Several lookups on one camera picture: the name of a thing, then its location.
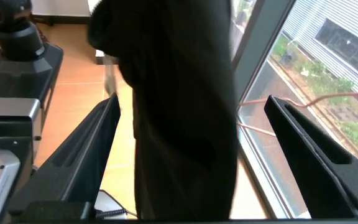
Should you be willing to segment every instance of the black machine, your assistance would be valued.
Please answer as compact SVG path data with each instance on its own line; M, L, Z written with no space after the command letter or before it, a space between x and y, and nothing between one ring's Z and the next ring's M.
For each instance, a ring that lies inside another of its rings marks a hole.
M95 203L121 115L118 98L96 105L34 172L63 51L43 43L26 19L30 0L12 2L0 1L0 223L106 222ZM265 112L312 219L234 222L358 223L358 160L285 101L270 96Z

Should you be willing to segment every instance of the dark garment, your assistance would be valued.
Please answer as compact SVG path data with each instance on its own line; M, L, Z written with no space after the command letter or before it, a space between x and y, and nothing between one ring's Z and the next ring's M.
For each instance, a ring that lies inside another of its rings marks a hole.
M144 219L229 218L239 148L230 8L230 0L103 0L91 16L90 44L119 58L134 90Z

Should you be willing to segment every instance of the soil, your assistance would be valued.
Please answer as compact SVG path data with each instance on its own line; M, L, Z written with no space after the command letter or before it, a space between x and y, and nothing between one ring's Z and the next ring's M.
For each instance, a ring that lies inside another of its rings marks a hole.
M310 90L308 84L304 81L302 75L300 75L295 68L291 66L283 67L279 64L280 56L272 55L270 57L272 64L276 67L277 70L284 75L285 79L292 84L296 92L306 101L310 102L311 100L317 98L313 92ZM358 100L354 98L349 99L352 105L352 110L358 112ZM341 144L356 158L358 158L358 148L346 138L346 135L341 131L341 122L333 116L332 113L328 112L326 108L329 108L326 101L320 101L319 103L312 106L312 110L317 114L319 119L326 125L326 127L333 132L333 134L338 138Z

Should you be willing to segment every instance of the dark window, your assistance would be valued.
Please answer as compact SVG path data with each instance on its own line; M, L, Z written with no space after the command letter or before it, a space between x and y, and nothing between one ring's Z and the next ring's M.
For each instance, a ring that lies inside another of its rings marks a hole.
M358 70L358 37L326 19L316 40Z

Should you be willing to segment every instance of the metal window frame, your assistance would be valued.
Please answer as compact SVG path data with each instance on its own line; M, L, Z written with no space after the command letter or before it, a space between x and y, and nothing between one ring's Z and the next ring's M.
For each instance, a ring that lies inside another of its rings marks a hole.
M232 60L236 97L248 94L265 63L296 0L257 0L237 52ZM241 159L265 205L270 218L295 218L269 168L244 128L239 128Z

